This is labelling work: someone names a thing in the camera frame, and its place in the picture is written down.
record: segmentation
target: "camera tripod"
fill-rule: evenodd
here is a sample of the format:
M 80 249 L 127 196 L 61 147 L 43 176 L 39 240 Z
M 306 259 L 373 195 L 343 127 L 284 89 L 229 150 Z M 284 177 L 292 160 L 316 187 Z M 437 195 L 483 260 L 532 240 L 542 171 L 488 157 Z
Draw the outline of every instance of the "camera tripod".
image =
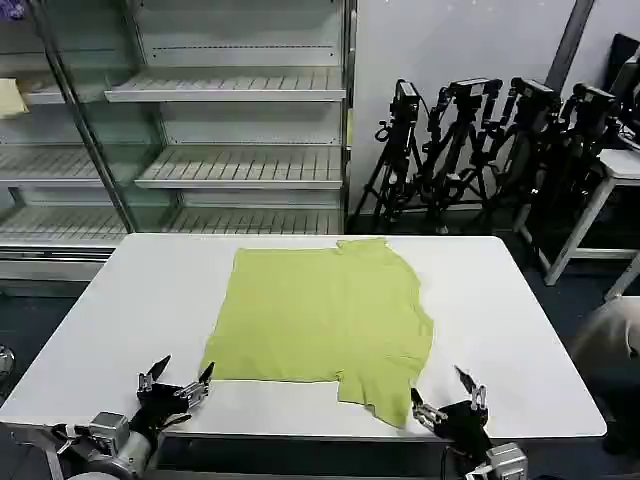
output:
M 389 231 L 394 219 L 408 210 L 427 210 L 427 218 L 433 220 L 436 229 L 446 232 L 442 222 L 442 214 L 454 203 L 462 203 L 465 191 L 471 188 L 472 182 L 478 179 L 478 192 L 481 199 L 487 200 L 484 188 L 483 170 L 491 164 L 497 156 L 497 150 L 483 152 L 487 138 L 485 130 L 478 133 L 475 128 L 476 115 L 482 107 L 483 98 L 487 101 L 483 110 L 483 126 L 489 127 L 495 101 L 502 87 L 501 80 L 473 79 L 453 82 L 440 90 L 438 104 L 433 111 L 427 111 L 428 127 L 431 134 L 429 143 L 422 150 L 427 154 L 426 162 L 422 163 L 415 139 L 415 127 L 420 95 L 411 85 L 408 92 L 403 86 L 407 84 L 399 80 L 396 84 L 396 96 L 391 104 L 392 119 L 390 124 L 383 123 L 383 129 L 376 134 L 376 139 L 386 142 L 386 146 L 376 164 L 354 215 L 348 224 L 351 231 L 356 219 L 369 194 L 377 198 L 373 212 L 372 227 L 376 231 L 380 218 L 384 220 L 385 231 Z M 458 107 L 458 116 L 450 125 L 444 138 L 440 127 L 442 117 L 451 102 Z M 471 164 L 473 168 L 464 170 L 463 177 L 455 176 L 455 170 L 462 149 L 471 140 L 473 154 Z M 449 146 L 443 167 L 435 173 L 438 159 Z M 418 173 L 407 181 L 410 157 L 413 155 Z M 384 168 L 380 191 L 374 189 L 380 172 Z M 421 203 L 410 204 L 418 196 Z
M 609 93 L 581 83 L 574 87 L 561 118 L 568 125 L 575 114 L 576 122 L 549 150 L 547 173 L 532 203 L 534 225 L 547 223 L 547 214 L 559 207 L 580 210 L 592 190 L 590 185 L 600 181 L 593 167 L 604 141 L 617 132 L 618 108 L 616 98 Z
M 420 152 L 415 137 L 421 97 L 413 84 L 398 80 L 396 94 L 391 103 L 391 120 L 380 122 L 382 128 L 375 135 L 376 140 L 385 143 L 378 163 L 371 174 L 354 214 L 347 223 L 347 231 L 353 231 L 369 194 L 376 197 L 373 211 L 372 229 L 376 231 L 381 220 L 385 230 L 391 228 L 396 215 L 414 196 L 412 187 L 407 183 L 410 157 L 413 155 L 418 168 L 422 167 Z M 384 170 L 380 190 L 375 189 L 380 172 Z
M 536 191 L 538 172 L 545 166 L 549 146 L 559 141 L 564 124 L 558 122 L 562 101 L 557 92 L 534 80 L 514 78 L 501 127 L 511 121 L 514 106 L 517 106 L 514 123 L 506 131 L 501 129 L 492 145 L 492 148 L 495 146 L 500 150 L 514 137 L 507 164 L 495 176 L 496 193 L 467 227 L 480 222 L 491 224 L 494 213 L 507 206 L 510 200 L 515 200 L 516 209 L 530 203 Z

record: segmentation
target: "white shelf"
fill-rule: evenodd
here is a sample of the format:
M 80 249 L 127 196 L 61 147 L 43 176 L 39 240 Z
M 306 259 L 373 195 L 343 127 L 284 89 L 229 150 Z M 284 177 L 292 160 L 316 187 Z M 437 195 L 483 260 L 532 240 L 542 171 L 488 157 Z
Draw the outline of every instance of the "white shelf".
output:
M 117 148 L 124 158 L 128 150 L 134 153 L 139 147 Z M 118 180 L 130 178 L 137 170 L 133 162 L 111 167 Z M 0 146 L 0 187 L 104 188 L 82 145 Z
M 110 102 L 340 102 L 338 67 L 147 70 L 105 92 Z
M 116 246 L 126 235 L 111 206 L 25 206 L 0 223 L 3 245 Z
M 339 190 L 336 146 L 167 147 L 135 183 L 143 188 Z
M 83 102 L 104 100 L 105 82 L 95 76 L 79 78 L 76 93 Z M 18 79 L 18 89 L 27 105 L 60 105 L 64 98 L 51 75 L 40 74 Z
M 334 209 L 186 207 L 165 232 L 217 234 L 339 235 L 342 216 Z

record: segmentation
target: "green t-shirt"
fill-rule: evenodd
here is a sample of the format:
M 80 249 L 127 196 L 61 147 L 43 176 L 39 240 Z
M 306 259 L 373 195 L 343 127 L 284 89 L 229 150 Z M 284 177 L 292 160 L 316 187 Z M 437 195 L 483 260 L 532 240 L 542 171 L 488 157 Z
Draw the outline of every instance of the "green t-shirt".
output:
M 432 338 L 420 281 L 384 239 L 239 250 L 202 365 L 220 380 L 338 380 L 340 401 L 403 427 Z

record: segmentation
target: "white table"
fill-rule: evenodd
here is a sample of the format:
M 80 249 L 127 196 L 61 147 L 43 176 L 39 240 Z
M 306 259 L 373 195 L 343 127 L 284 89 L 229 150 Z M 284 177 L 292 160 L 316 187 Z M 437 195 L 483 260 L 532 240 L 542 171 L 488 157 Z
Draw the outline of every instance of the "white table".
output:
M 619 248 L 580 247 L 613 190 L 618 186 L 640 187 L 640 152 L 636 150 L 603 150 L 600 154 L 600 163 L 604 168 L 605 178 L 591 196 L 589 204 L 557 258 L 551 263 L 540 252 L 540 259 L 547 270 L 545 283 L 549 286 L 556 284 L 571 259 L 630 259 L 638 253 L 638 250 Z M 516 225 L 525 239 L 531 241 L 531 234 L 522 221 L 516 222 Z
M 161 380 L 194 379 L 239 247 L 328 248 L 339 238 L 130 235 L 0 408 L 0 421 L 49 426 L 85 423 L 100 411 L 131 416 L 138 372 L 166 354 L 173 358 Z M 432 354 L 418 382 L 425 400 L 440 407 L 467 398 L 456 364 L 487 385 L 492 437 L 605 433 L 591 396 L 499 239 L 390 237 L 389 244 L 418 273 L 422 304 L 435 320 Z M 193 419 L 170 435 L 431 438 L 409 412 L 407 429 L 397 430 L 362 406 L 339 403 L 336 383 L 216 381 L 212 387 Z

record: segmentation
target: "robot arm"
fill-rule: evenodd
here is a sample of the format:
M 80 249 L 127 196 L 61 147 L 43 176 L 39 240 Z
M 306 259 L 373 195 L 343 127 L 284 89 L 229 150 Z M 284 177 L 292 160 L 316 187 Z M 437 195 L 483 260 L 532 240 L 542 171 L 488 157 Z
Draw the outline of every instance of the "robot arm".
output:
M 487 389 L 477 386 L 470 375 L 456 367 L 458 377 L 471 400 L 435 409 L 424 403 L 420 393 L 411 389 L 413 417 L 436 436 L 452 442 L 458 453 L 458 473 L 471 479 L 490 474 L 498 480 L 526 480 L 527 457 L 515 444 L 493 447 L 484 426 L 489 420 Z
M 101 472 L 114 480 L 140 478 L 158 448 L 160 433 L 186 422 L 188 411 L 209 394 L 210 364 L 197 382 L 186 387 L 157 383 L 171 356 L 163 358 L 138 377 L 140 409 L 128 421 L 124 415 L 101 412 L 88 425 L 56 425 L 52 434 L 65 442 L 58 455 L 71 449 L 86 461 L 89 472 Z

